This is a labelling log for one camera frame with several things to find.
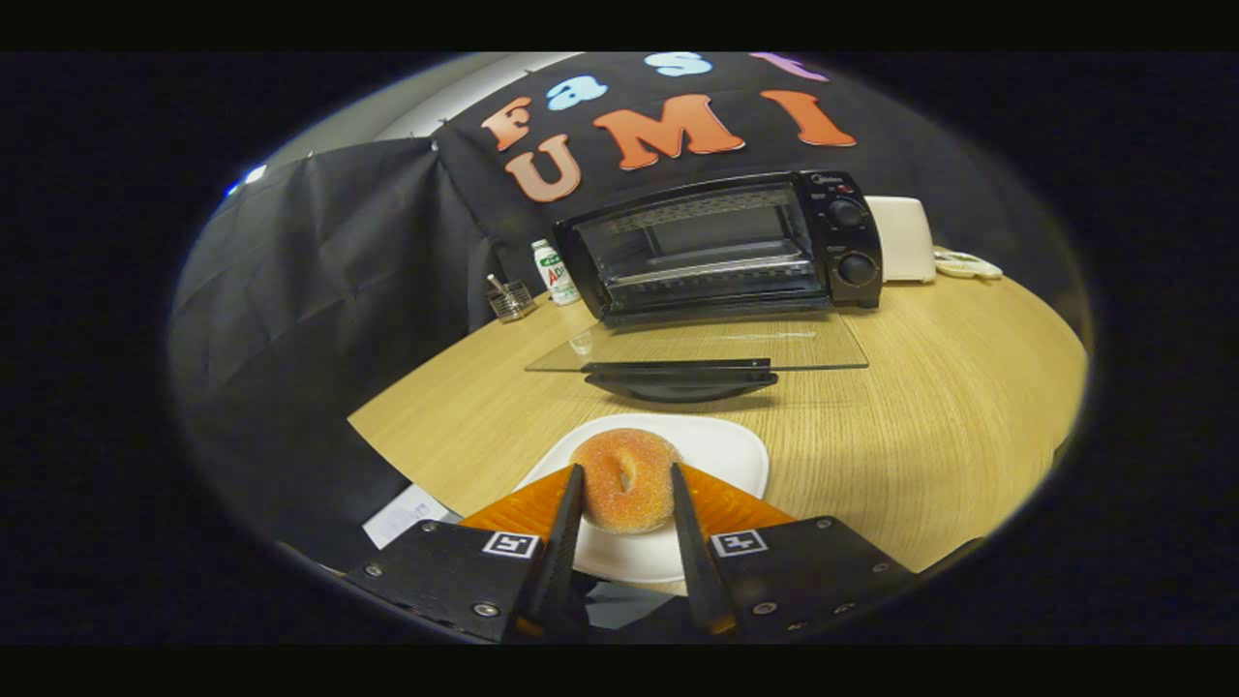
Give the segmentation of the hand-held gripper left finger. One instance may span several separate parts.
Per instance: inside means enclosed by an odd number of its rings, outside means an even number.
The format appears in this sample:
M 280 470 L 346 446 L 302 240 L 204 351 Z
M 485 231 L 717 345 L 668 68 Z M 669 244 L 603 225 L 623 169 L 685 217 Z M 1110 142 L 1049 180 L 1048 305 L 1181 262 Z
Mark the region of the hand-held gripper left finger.
M 422 520 L 349 569 L 344 581 L 419 629 L 461 643 L 579 639 L 589 634 L 572 588 L 584 516 L 584 468 L 555 470 L 492 504 L 522 508 L 532 524 Z

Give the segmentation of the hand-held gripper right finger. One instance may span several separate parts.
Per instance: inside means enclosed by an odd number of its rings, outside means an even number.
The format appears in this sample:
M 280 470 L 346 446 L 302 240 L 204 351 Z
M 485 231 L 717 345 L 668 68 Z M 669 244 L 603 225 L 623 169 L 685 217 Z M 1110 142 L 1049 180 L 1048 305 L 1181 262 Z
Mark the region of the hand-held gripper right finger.
M 836 517 L 794 520 L 686 464 L 670 475 L 686 603 L 709 639 L 824 639 L 916 581 Z

